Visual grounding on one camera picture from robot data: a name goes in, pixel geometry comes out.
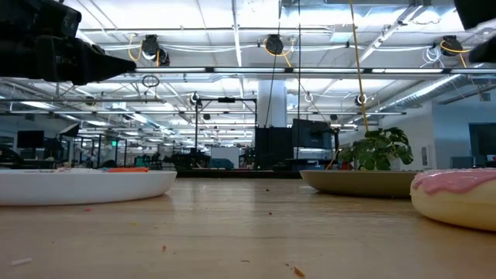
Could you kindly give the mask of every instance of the ceiling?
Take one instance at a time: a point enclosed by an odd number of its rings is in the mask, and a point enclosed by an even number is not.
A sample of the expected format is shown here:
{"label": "ceiling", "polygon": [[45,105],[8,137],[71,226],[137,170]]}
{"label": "ceiling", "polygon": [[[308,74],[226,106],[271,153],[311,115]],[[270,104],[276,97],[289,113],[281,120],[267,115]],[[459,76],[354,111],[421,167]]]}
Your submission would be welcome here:
{"label": "ceiling", "polygon": [[[147,34],[157,34],[159,43],[169,57],[171,67],[356,67],[352,19],[347,1],[301,0],[301,40],[298,40],[298,1],[284,0],[281,20],[278,20],[277,0],[67,0],[65,5],[77,9],[83,15],[77,36],[89,43],[101,46],[107,54],[129,60],[139,56],[140,41]],[[479,44],[494,35],[490,27],[466,32],[451,1],[432,0],[432,6],[416,10],[408,7],[408,1],[354,1],[356,20],[356,44],[358,55],[364,57],[361,67],[462,67],[459,57],[436,59],[426,63],[426,52],[433,43],[439,43],[444,35],[456,35],[465,48]],[[398,19],[413,16],[404,25],[397,26]],[[235,21],[238,30],[234,29]],[[263,41],[268,34],[279,33],[288,52],[288,62],[274,57],[264,49]],[[367,53],[367,47],[379,44]],[[138,67],[155,67],[141,56]],[[192,110],[189,99],[196,92],[202,98],[232,96],[256,98],[258,81],[267,75],[218,75],[218,74],[157,74],[160,84],[148,89],[141,83],[142,74],[127,74],[109,81],[73,87],[70,83],[59,84],[58,94],[63,98],[116,98],[114,108],[136,111],[177,112]],[[296,75],[278,77],[286,80],[288,94],[298,94]],[[362,80],[363,91],[369,97],[368,107],[386,102],[407,88],[423,81],[423,76],[376,77]],[[16,80],[33,91],[23,93],[49,98],[57,95],[57,85],[42,81]],[[304,91],[313,94],[315,105],[321,111],[356,111],[355,97],[360,93],[357,77],[308,76],[301,79]],[[301,92],[300,109],[314,110],[313,104],[304,99]],[[159,98],[163,102],[123,102],[123,99]],[[213,102],[205,111],[246,111],[244,115],[212,115],[208,123],[254,123],[250,114],[251,104]],[[58,104],[59,109],[67,109]],[[110,110],[112,104],[96,103],[88,106],[76,104],[71,110]],[[145,115],[149,121],[162,128],[176,129],[178,140],[183,139],[191,128],[194,115]],[[88,119],[87,115],[74,115]],[[322,120],[319,115],[309,119]],[[346,123],[349,116],[341,116],[338,122]],[[130,127],[133,119],[123,120],[120,115],[107,115],[101,122],[113,126]],[[238,129],[249,131],[250,126]],[[251,132],[244,133],[244,143],[251,142]],[[232,139],[220,142],[233,143]]]}

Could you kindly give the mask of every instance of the desk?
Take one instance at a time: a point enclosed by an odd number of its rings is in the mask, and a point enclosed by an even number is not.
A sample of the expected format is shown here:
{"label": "desk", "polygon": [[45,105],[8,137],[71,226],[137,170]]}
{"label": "desk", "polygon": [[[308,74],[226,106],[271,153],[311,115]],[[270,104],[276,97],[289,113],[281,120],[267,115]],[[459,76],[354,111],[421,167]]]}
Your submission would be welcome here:
{"label": "desk", "polygon": [[308,279],[479,279],[496,259],[495,234],[423,218],[408,200],[278,179],[177,179],[140,201],[0,208],[0,247],[2,279],[298,278],[293,262]]}

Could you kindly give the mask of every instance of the beige bowl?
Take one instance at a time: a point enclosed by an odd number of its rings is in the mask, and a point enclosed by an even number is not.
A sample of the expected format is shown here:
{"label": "beige bowl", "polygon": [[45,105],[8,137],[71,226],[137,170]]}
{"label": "beige bowl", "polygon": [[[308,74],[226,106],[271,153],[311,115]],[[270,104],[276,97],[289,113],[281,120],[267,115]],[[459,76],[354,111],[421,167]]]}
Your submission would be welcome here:
{"label": "beige bowl", "polygon": [[409,198],[413,171],[301,170],[303,180],[317,190],[337,195]]}

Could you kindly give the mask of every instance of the wooden table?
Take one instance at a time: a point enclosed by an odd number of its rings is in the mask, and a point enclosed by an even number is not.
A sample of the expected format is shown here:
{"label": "wooden table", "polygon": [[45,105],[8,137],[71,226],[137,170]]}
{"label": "wooden table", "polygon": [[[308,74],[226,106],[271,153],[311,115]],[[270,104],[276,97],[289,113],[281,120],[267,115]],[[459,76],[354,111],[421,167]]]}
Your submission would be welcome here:
{"label": "wooden table", "polygon": [[475,279],[495,263],[495,234],[301,180],[178,179],[140,201],[0,208],[2,279],[297,278],[286,264],[307,278]]}

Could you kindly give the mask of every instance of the computer monitor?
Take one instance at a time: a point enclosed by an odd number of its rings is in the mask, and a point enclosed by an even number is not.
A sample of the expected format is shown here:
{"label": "computer monitor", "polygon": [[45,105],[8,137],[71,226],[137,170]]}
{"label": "computer monitor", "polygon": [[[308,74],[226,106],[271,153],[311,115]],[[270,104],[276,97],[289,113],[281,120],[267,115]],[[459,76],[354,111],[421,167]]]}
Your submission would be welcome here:
{"label": "computer monitor", "polygon": [[327,122],[293,119],[293,146],[332,149],[332,130]]}
{"label": "computer monitor", "polygon": [[45,131],[18,131],[17,148],[41,148],[45,143]]}

